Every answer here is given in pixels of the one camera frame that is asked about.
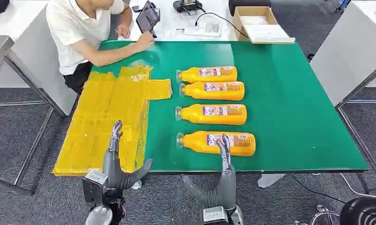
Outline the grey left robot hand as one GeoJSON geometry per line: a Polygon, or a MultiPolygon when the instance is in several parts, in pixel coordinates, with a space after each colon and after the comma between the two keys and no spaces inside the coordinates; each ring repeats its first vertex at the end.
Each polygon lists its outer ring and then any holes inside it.
{"type": "Polygon", "coordinates": [[[109,148],[103,158],[103,173],[108,176],[106,187],[114,190],[131,188],[135,183],[145,177],[152,166],[153,159],[147,159],[144,165],[134,172],[124,172],[120,167],[119,141],[122,136],[122,122],[117,120],[112,128],[109,148]]]}

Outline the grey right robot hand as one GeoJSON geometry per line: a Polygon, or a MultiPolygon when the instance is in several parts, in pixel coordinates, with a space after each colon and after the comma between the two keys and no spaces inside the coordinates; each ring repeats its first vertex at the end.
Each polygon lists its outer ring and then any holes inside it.
{"type": "Polygon", "coordinates": [[[236,172],[231,164],[230,141],[225,134],[216,140],[221,152],[222,170],[219,183],[213,190],[203,191],[195,185],[188,175],[183,175],[182,179],[186,190],[205,208],[222,206],[224,209],[234,209],[236,207],[236,172]]]}

